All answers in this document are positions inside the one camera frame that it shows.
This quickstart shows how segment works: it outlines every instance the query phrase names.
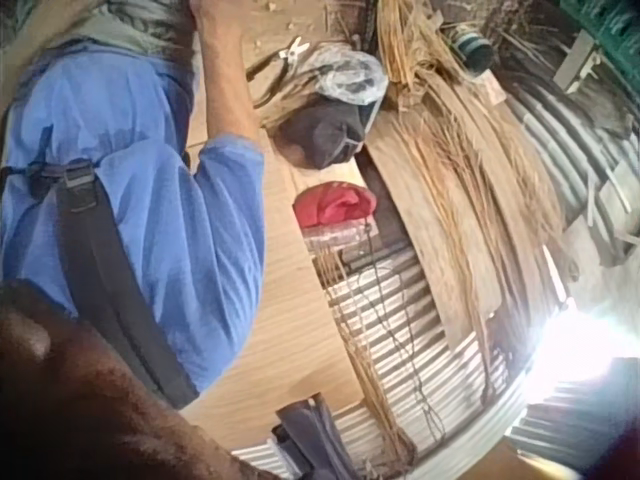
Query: dark skin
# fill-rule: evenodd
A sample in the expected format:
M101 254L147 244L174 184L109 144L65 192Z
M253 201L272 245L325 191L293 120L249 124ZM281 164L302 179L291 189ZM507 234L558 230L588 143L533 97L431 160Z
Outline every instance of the dark skin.
M88 326L28 283L0 290L4 478L275 479L152 398Z

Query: cable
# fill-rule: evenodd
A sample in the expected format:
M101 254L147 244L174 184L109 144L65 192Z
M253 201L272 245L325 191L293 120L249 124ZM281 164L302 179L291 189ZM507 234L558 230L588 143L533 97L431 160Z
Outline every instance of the cable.
M377 284L377 287L378 287L378 292L379 292L379 295L380 295L380 302L381 302L382 309L383 309L383 312L384 312L385 320L383 320L382 317L379 315L378 309L373 304L373 302L371 301L369 296L365 293L365 291L364 291L364 289L362 287L361 279L362 279L362 275L364 274L364 272L360 272L358 274L358 276L357 276L357 279L356 279L356 283L358 284L358 292L362 295L362 297L369 304L370 308L373 310L373 312L376 315L378 323L382 326L382 328L385 330L387 335L389 335L389 337L391 338L391 340L392 340L392 342L394 344L394 348L396 349L396 352L398 353L398 355L400 355L400 358L403 360L403 362L405 362L405 366L406 366L406 358L405 358L404 355L406 355L409 358L410 370L411 370L411 372L413 374L412 375L412 381L413 381L413 385L414 385L414 395L415 395L416 399L418 400L418 404L420 404L421 407L422 407L422 412L423 412L424 417L425 417L425 422L427 423L427 428L429 429L429 432L431 433L431 436L435 440L436 444L442 443L446 438L446 427L444 425L444 422L442 421L442 418L437 413L437 411L433 408L433 406L429 402L426 394L424 393L424 383L422 381L422 377L420 376L420 372L418 371L418 368L416 367L416 364L415 364L415 350L416 350L415 336L414 336L413 329L412 329L412 326L411 326L409 311L407 309L407 304L406 304L407 303L406 302L407 299L406 299L406 291L405 291L405 288L404 288L404 281L402 279L402 276L400 274L398 274L398 273L395 273L393 271L393 269L386 268L386 267L379 267L378 266L377 261L375 259L375 255L374 255L374 246L373 246L373 241L372 241L372 238L371 238L371 225L369 223L366 224L365 232L366 232L366 235L367 235L368 254L370 255L371 265L373 267L374 275L375 275L375 278L376 278L376 284ZM400 342L398 340L396 335L393 333L393 329L391 328L391 325L388 323L389 322L389 315L388 315L388 312L387 312L387 309L386 309L386 305L385 305L385 298L384 298L385 295L384 295L384 292L382 290L382 282L380 281L380 274L379 274L379 269L380 268L383 268L383 269L388 270L390 272L394 272L395 275L397 276L399 282L400 282L401 295L402 295L402 308L404 310L405 318L406 318L406 322L407 322L407 329L408 329L408 333L409 333L409 341L410 341L410 344L411 344L411 351L409 351L405 346L402 345L402 342Z

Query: black bag strap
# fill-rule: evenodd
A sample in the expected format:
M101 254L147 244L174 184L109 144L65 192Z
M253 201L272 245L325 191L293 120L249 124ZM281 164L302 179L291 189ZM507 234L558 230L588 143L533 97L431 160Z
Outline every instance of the black bag strap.
M149 390L176 409L185 407L197 391L140 290L102 182L90 162L70 164L62 172L57 168L51 176L61 174L55 187L58 242L80 317Z

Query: red cloth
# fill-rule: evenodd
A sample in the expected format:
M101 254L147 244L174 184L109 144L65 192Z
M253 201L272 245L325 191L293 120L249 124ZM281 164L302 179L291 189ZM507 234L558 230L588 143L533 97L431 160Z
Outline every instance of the red cloth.
M311 187L296 198L293 210L301 228L337 225L370 216L376 197L363 187L347 182L328 182Z

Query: bright light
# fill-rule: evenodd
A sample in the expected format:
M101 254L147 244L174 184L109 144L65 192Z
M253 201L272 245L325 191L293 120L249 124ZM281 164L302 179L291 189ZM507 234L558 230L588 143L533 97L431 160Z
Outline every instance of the bright light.
M579 382L602 376L614 357L635 356L637 345L605 319L578 311L569 298L566 310L547 323L527 378L529 403L541 402L558 382Z

